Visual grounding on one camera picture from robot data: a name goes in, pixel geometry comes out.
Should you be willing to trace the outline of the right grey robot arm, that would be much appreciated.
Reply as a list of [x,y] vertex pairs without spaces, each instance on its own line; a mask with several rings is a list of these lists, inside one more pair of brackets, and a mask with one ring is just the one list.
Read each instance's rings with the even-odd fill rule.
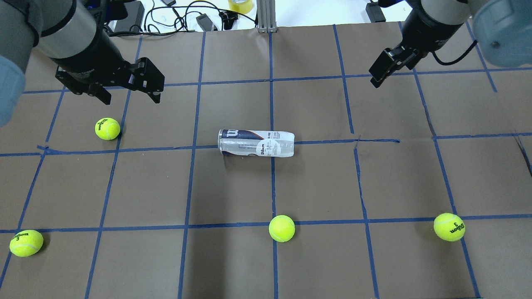
[[376,88],[395,71],[412,70],[440,50],[468,19],[488,62],[507,68],[531,63],[530,0],[409,0],[407,4],[411,12],[401,42],[384,49],[370,67],[370,81]]

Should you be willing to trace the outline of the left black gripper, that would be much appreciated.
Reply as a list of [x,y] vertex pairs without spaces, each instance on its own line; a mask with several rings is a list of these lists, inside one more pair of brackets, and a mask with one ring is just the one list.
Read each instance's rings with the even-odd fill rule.
[[73,93],[87,93],[110,105],[107,87],[141,91],[155,103],[161,102],[165,76],[147,57],[126,61],[105,32],[97,32],[87,49],[65,58],[56,58],[55,77]]

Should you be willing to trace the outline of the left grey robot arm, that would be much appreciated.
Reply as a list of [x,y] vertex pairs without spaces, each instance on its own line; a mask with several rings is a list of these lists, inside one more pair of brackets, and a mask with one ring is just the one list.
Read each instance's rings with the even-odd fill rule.
[[127,17],[124,0],[2,0],[0,122],[12,118],[25,90],[32,50],[49,57],[55,77],[74,94],[87,94],[105,105],[106,87],[146,93],[159,103],[165,76],[141,57],[126,61],[104,30],[104,23]]

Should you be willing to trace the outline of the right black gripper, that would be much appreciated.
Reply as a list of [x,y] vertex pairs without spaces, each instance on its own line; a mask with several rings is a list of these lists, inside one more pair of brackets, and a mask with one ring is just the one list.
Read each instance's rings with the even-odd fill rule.
[[[441,49],[461,25],[441,23],[425,11],[411,11],[401,31],[401,45],[414,54],[406,67],[412,70],[429,53]],[[384,49],[369,69],[370,83],[379,88],[386,78],[404,67],[404,55],[403,48]]]

